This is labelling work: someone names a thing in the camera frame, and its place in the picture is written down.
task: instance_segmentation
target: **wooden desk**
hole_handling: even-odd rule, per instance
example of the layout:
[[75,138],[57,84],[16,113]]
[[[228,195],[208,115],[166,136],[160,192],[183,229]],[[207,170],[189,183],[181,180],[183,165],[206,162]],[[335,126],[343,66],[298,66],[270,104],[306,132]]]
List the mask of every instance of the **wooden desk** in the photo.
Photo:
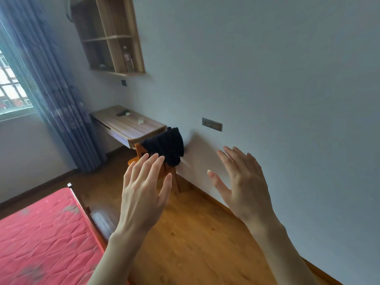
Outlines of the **wooden desk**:
[[[130,115],[118,117],[117,114],[125,109],[120,105],[116,105],[96,111],[91,115],[97,124],[102,126],[108,134],[131,149],[135,149],[136,143],[142,143],[146,138],[153,137],[167,130],[165,124],[132,110],[129,110]],[[139,118],[144,119],[143,124],[139,124]]]

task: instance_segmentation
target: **orange chair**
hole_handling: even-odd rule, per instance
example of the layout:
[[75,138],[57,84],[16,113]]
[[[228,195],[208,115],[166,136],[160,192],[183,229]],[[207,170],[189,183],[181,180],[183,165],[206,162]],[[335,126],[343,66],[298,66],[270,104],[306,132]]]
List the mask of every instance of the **orange chair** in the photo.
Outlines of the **orange chair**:
[[[133,161],[137,162],[138,160],[140,160],[140,158],[145,154],[145,153],[148,153],[148,151],[140,144],[135,144],[135,148],[136,148],[136,151],[137,151],[137,156],[131,160],[128,161],[128,166],[130,166],[132,164]],[[172,166],[169,166],[166,162],[164,162],[162,164],[162,167],[160,169],[160,172],[159,172],[159,178],[158,179],[161,179],[161,178],[164,178],[166,177],[166,175],[168,175],[169,173],[171,173],[172,175],[172,179],[171,179],[171,190],[172,192],[174,192],[175,195],[177,195],[180,191],[179,191],[179,188],[178,188],[178,184],[177,184],[177,172],[176,172],[176,168],[175,167],[172,167]]]

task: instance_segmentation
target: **wooden floor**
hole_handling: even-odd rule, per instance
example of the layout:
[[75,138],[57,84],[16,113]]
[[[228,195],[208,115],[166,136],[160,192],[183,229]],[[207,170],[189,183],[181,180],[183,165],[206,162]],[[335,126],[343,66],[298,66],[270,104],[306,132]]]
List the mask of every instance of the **wooden floor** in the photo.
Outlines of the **wooden floor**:
[[[112,155],[91,174],[75,173],[39,193],[0,210],[0,218],[73,184],[105,235],[120,214],[123,175],[132,150]],[[137,255],[131,275],[136,285],[276,284],[268,264],[245,226],[229,213],[187,190],[170,197],[161,219]]]

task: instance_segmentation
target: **black cloth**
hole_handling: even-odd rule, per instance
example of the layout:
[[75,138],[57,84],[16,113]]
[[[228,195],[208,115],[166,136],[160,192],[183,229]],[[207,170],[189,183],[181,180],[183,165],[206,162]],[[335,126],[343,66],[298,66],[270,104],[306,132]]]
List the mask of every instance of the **black cloth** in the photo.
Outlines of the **black cloth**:
[[168,127],[166,132],[149,139],[145,139],[141,145],[149,152],[150,155],[158,153],[165,156],[165,162],[170,166],[177,166],[183,157],[185,151],[183,139],[178,128]]

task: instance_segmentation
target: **curtain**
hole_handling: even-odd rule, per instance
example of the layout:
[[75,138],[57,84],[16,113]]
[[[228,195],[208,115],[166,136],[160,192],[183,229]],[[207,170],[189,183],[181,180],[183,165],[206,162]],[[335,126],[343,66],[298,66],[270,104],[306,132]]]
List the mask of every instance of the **curtain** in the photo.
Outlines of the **curtain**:
[[67,57],[40,0],[0,0],[0,42],[17,78],[47,124],[84,172],[106,161]]

